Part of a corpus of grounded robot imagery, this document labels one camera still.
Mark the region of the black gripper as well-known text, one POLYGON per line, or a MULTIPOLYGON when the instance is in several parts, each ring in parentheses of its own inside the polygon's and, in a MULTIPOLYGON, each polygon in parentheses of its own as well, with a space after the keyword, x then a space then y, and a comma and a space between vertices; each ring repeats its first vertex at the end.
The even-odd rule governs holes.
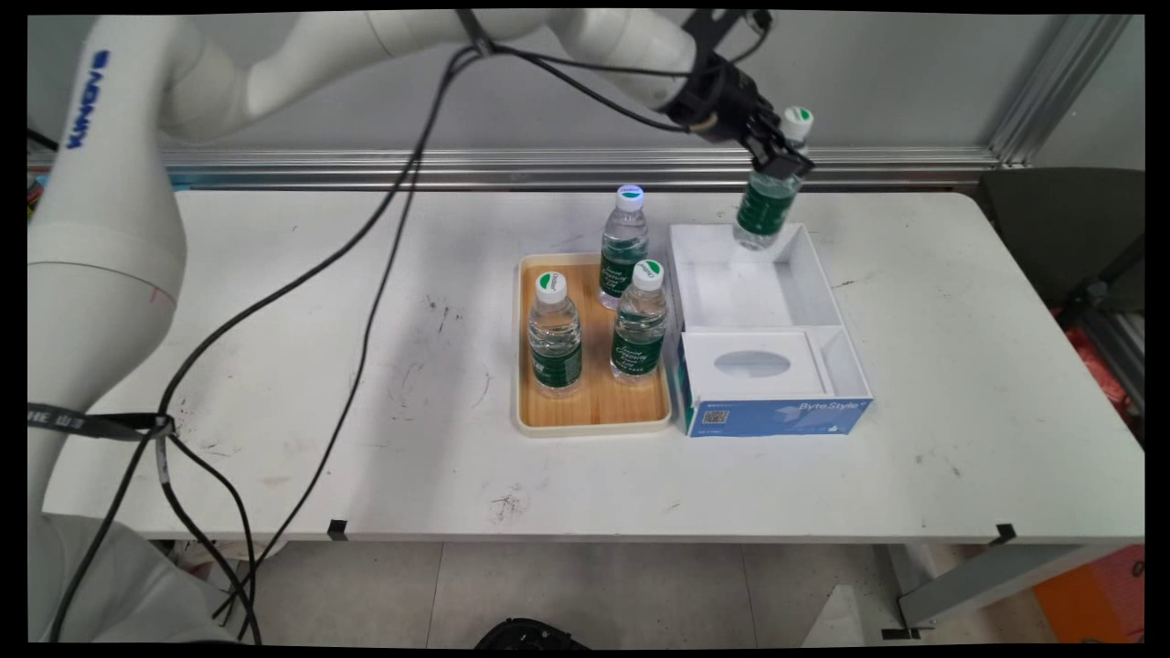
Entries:
POLYGON ((782 114, 760 96, 755 80, 723 56, 698 56, 684 87, 661 114, 708 143, 742 145, 757 174, 803 179, 814 170, 803 146, 808 126, 782 123, 782 114))

